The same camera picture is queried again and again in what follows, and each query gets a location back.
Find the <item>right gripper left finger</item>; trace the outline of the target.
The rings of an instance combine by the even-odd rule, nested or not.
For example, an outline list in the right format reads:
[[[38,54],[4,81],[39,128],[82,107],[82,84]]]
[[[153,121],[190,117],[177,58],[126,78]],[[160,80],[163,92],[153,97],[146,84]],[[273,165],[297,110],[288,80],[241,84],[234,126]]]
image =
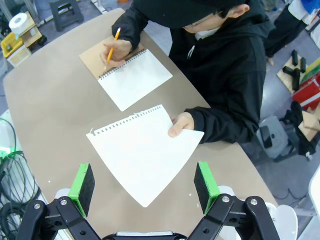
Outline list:
[[[67,229],[75,240],[99,240],[99,235],[86,220],[95,188],[95,178],[89,163],[79,166],[67,195],[46,204],[31,201],[21,220],[18,240],[54,240],[60,230]]]

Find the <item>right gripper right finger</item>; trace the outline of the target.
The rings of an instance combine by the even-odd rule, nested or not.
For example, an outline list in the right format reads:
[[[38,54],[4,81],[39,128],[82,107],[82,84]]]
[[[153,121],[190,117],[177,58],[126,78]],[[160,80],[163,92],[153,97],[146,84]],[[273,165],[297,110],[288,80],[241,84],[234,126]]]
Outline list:
[[[214,240],[225,226],[233,227],[242,240],[280,238],[265,201],[221,193],[207,162],[197,163],[193,182],[204,214],[192,231],[193,240]]]

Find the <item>person's left hand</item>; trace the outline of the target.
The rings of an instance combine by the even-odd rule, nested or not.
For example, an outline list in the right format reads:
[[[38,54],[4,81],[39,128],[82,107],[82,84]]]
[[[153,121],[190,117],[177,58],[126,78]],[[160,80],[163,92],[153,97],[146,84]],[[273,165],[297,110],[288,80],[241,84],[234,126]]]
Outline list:
[[[172,126],[168,130],[168,135],[172,138],[177,137],[182,130],[194,130],[195,122],[189,112],[182,112],[177,117],[171,117]]]

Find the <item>person's right hand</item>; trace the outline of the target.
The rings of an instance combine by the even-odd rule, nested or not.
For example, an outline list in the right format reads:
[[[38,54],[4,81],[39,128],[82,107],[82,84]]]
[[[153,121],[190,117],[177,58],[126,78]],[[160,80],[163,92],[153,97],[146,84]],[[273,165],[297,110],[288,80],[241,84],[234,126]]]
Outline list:
[[[108,40],[103,43],[100,58],[106,69],[117,68],[125,63],[125,57],[131,52],[132,44],[127,40]]]

